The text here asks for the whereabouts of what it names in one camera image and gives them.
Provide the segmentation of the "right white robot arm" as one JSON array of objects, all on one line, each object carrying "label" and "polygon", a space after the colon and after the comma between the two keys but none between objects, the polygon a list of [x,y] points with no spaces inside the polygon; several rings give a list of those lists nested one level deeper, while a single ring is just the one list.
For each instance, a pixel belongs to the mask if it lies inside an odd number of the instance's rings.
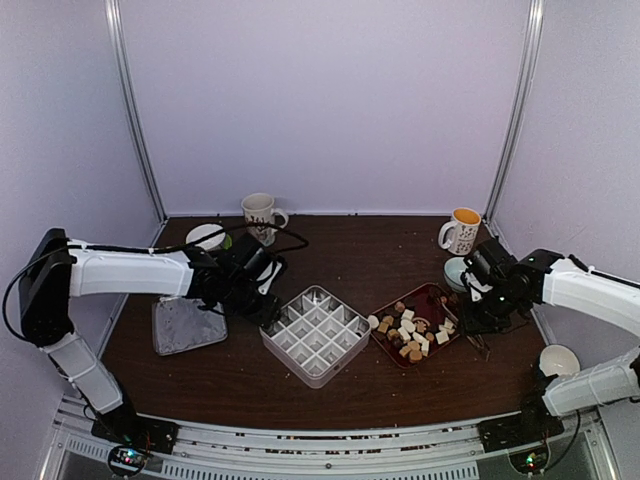
[{"label": "right white robot arm", "polygon": [[549,373],[534,403],[513,419],[519,440],[535,440],[562,417],[594,406],[639,398],[639,284],[565,256],[537,249],[516,259],[498,240],[480,243],[464,258],[461,313],[468,335],[506,331],[511,316],[540,307],[559,339],[579,352],[595,347],[591,366]]}]

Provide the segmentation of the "metal tongs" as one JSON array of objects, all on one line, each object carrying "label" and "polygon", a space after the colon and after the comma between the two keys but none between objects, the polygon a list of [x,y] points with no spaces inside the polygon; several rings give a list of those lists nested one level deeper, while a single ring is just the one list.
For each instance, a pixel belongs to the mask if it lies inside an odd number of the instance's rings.
[{"label": "metal tongs", "polygon": [[464,337],[483,361],[488,361],[491,349],[483,336],[475,330],[476,325],[471,317],[468,302],[458,294],[436,295],[432,298],[436,309],[444,315],[442,324],[449,322],[447,330],[455,331]]}]

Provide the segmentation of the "bunny print tin lid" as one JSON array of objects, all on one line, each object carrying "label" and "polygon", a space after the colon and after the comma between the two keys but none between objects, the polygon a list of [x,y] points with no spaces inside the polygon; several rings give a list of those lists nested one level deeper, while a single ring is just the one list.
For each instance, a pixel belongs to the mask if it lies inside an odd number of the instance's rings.
[{"label": "bunny print tin lid", "polygon": [[206,310],[198,299],[161,297],[152,307],[152,338],[160,356],[184,353],[227,339],[223,310]]}]

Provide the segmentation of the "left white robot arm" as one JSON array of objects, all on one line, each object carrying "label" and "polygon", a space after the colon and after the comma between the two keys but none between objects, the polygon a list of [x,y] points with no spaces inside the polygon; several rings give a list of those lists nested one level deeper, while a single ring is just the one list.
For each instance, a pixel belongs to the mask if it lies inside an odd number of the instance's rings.
[{"label": "left white robot arm", "polygon": [[286,260],[245,233],[228,249],[206,251],[199,240],[164,248],[134,248],[72,240],[46,232],[30,262],[6,289],[19,295],[11,335],[44,352],[123,444],[137,442],[144,424],[125,389],[76,331],[69,301],[89,295],[144,294],[197,300],[205,311],[239,316],[268,328],[281,300],[270,291]]}]

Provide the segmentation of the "white divided tin box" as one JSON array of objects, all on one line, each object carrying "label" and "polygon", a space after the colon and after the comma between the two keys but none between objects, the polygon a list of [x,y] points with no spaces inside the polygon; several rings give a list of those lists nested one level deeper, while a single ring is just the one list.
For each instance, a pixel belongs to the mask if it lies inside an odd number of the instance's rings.
[{"label": "white divided tin box", "polygon": [[320,389],[369,342],[365,317],[319,285],[287,302],[260,331],[264,346],[311,389]]}]

